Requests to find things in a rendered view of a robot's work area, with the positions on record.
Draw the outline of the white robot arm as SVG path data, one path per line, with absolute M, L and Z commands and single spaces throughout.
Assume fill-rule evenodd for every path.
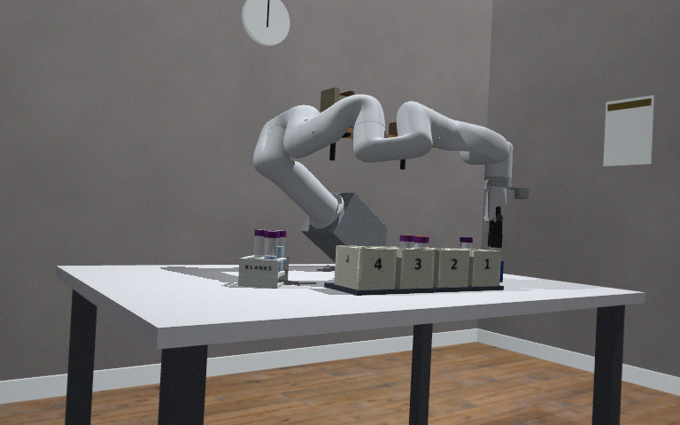
M 418 158 L 432 146 L 460 151 L 467 164 L 485 165 L 484 187 L 514 189 L 514 199 L 529 197 L 529 189 L 511 187 L 513 145 L 502 135 L 451 120 L 416 102 L 402 104 L 396 122 L 398 137 L 386 138 L 382 106 L 368 95 L 345 97 L 321 113 L 310 105 L 299 105 L 264 125 L 253 165 L 310 216 L 314 228 L 332 224 L 341 214 L 344 200 L 290 157 L 303 158 L 337 142 L 349 127 L 353 152 L 363 162 Z

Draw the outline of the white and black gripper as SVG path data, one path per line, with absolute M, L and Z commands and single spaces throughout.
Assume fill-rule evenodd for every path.
M 490 223 L 488 246 L 501 248 L 502 223 L 506 220 L 506 189 L 510 189 L 507 187 L 484 187 L 484 189 L 487 189 L 484 221 Z M 489 244 L 489 239 L 491 244 Z

